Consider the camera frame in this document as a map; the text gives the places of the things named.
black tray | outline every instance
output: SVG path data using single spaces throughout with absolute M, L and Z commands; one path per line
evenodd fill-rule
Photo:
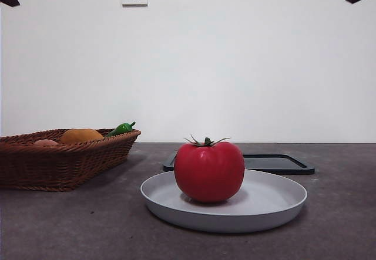
M 164 171 L 174 170 L 176 151 L 163 163 Z M 278 175 L 310 175 L 315 168 L 286 154 L 243 154 L 246 169 Z

table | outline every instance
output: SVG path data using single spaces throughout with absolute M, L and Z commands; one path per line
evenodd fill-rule
M 135 143 L 127 162 L 75 191 L 0 190 L 2 259 L 376 259 L 376 144 L 237 144 L 316 167 L 286 176 L 308 192 L 298 217 L 251 234 L 192 231 L 146 208 L 141 183 L 180 145 Z

green chili pepper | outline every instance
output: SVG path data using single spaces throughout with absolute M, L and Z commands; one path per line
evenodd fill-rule
M 111 137 L 111 136 L 116 136 L 116 135 L 124 134 L 127 132 L 131 132 L 133 130 L 132 126 L 135 124 L 136 122 L 132 122 L 131 124 L 128 124 L 128 123 L 120 124 L 119 126 L 117 126 L 117 128 L 113 129 L 110 133 L 108 133 L 106 137 Z

brown egg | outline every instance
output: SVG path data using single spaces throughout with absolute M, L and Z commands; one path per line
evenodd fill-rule
M 103 136 L 93 129 L 70 129 L 63 133 L 60 138 L 62 144 L 83 143 L 103 139 Z
M 36 146 L 55 146 L 58 143 L 53 141 L 53 140 L 48 140 L 48 139 L 43 139 L 43 140 L 38 140 L 34 142 L 34 145 Z

red tomato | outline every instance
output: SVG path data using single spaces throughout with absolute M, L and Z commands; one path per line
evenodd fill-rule
M 243 182 L 244 158 L 240 149 L 228 142 L 200 147 L 187 143 L 176 154 L 174 174 L 177 185 L 190 198 L 224 201 L 235 195 Z

